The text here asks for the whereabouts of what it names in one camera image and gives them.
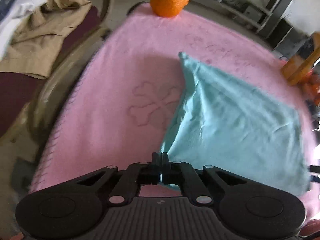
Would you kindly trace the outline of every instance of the white wall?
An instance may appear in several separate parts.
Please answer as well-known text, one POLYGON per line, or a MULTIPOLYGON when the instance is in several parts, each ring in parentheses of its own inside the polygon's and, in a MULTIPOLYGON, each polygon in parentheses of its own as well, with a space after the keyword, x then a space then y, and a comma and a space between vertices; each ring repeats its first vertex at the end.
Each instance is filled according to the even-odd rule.
MULTIPOLYGON (((266 6, 269 0, 251 1, 266 6)), ((320 0, 293 0, 284 16, 295 28, 306 34, 320 31, 320 0)))

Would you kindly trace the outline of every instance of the white cloth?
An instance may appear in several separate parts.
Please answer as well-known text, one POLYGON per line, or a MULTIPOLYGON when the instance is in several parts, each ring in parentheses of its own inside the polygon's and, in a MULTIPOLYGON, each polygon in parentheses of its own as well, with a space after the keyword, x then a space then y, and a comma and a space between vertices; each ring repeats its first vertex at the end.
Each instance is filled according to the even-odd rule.
POLYGON ((7 16, 0 22, 0 60, 2 60, 19 24, 46 2, 47 0, 15 0, 7 16))

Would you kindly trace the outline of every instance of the blue towel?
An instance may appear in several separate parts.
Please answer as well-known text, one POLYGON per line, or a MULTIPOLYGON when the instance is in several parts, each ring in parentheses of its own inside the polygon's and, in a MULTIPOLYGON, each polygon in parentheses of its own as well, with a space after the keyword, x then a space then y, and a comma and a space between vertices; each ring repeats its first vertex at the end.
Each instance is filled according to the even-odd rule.
POLYGON ((294 195, 306 192, 298 113, 220 69, 179 57, 186 89, 161 152, 195 169, 214 165, 294 195))

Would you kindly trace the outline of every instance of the pink blanket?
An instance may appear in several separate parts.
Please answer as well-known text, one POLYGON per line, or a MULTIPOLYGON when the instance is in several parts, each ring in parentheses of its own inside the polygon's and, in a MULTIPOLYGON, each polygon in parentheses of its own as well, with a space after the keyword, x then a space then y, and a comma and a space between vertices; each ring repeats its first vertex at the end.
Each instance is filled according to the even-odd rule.
MULTIPOLYGON (((281 76, 278 59, 207 19, 187 11, 160 18, 144 4, 113 32, 87 66, 52 130, 31 192, 108 165, 121 170, 131 163, 151 161, 184 88, 180 51, 296 108, 306 160, 316 163, 308 109, 299 90, 281 76)), ((308 218, 319 211, 319 190, 312 187, 301 198, 308 218)), ((140 195, 177 193, 145 186, 140 195)))

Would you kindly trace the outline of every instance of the floor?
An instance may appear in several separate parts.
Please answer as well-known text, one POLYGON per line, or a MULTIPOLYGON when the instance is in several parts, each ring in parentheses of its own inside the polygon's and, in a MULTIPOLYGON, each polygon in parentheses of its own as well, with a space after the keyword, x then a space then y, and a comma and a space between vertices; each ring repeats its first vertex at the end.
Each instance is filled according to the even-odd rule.
MULTIPOLYGON (((93 5, 101 10, 102 0, 90 1, 92 1, 93 5)), ((115 0, 112 13, 104 24, 111 29, 117 28, 126 18, 129 8, 140 1, 150 0, 115 0)), ((192 2, 189 3, 185 9, 218 22, 230 29, 234 29, 269 49, 268 45, 252 32, 237 25, 231 19, 226 18, 212 9, 205 8, 192 2)), ((21 157, 32 162, 36 151, 37 145, 31 141, 26 129, 21 131, 21 134, 15 143, 8 141, 3 145, 0 145, 0 238, 3 240, 9 239, 18 230, 18 228, 14 228, 12 223, 14 207, 17 202, 17 196, 10 188, 10 176, 13 165, 17 157, 21 157)))

